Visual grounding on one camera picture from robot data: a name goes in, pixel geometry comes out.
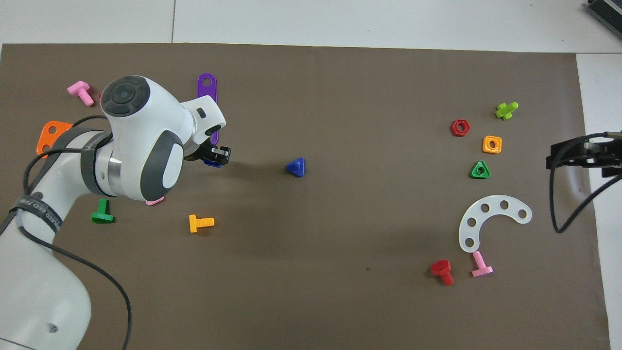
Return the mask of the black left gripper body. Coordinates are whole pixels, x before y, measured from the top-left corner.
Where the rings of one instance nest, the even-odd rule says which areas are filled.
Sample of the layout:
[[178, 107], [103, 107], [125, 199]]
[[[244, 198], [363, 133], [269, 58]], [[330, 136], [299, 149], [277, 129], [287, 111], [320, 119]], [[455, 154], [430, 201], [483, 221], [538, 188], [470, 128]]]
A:
[[219, 157], [220, 149], [208, 137], [202, 144], [190, 142], [184, 146], [184, 157]]

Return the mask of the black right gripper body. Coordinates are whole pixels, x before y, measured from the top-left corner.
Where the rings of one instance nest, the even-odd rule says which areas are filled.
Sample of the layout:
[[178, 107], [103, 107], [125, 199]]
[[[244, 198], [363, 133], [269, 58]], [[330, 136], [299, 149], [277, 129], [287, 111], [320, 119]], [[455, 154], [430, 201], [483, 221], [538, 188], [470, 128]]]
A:
[[[609, 141], [595, 142], [592, 138], [608, 138]], [[588, 157], [587, 168], [620, 168], [622, 163], [621, 151], [622, 134], [620, 132], [605, 131], [593, 134], [585, 141]]]

